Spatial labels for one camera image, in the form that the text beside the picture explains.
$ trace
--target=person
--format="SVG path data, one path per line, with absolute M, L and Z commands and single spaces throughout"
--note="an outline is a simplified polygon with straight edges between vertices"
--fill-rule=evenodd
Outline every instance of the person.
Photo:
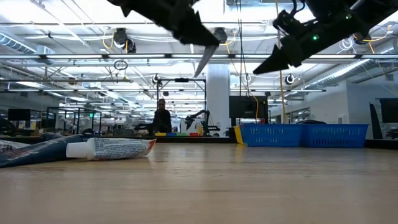
M 160 99 L 157 103 L 158 110 L 155 112 L 154 132 L 171 133 L 172 119 L 170 112 L 166 110 L 166 101 Z

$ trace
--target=pillar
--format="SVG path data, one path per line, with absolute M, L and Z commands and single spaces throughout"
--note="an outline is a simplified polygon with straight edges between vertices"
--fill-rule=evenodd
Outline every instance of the pillar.
M 229 76 L 228 64 L 211 64 L 208 66 L 207 109 L 210 111 L 210 118 L 213 118 L 213 125 L 217 125 L 221 129 L 218 133 L 220 137 L 225 137 L 224 132 L 231 126 L 229 118 Z

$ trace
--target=blue storage bin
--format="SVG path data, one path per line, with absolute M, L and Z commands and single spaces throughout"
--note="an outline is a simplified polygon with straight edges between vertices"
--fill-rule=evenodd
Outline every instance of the blue storage bin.
M 299 147 L 302 124 L 243 124 L 240 125 L 243 143 L 251 147 Z
M 368 124 L 304 124 L 305 147 L 363 147 Z

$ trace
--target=wooden table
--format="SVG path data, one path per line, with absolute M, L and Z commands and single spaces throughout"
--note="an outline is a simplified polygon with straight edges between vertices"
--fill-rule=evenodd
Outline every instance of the wooden table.
M 398 152 L 157 144 L 148 158 L 0 169 L 0 223 L 398 221 Z

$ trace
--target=black monitor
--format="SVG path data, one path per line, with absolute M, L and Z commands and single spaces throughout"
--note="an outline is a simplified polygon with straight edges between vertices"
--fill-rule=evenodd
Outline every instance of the black monitor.
M 398 98 L 380 99 L 383 123 L 398 123 Z
M 30 121 L 30 109 L 8 109 L 9 121 Z
M 268 120 L 268 96 L 256 96 L 259 107 L 257 118 Z M 229 96 L 229 118 L 256 118 L 257 101 L 253 96 Z

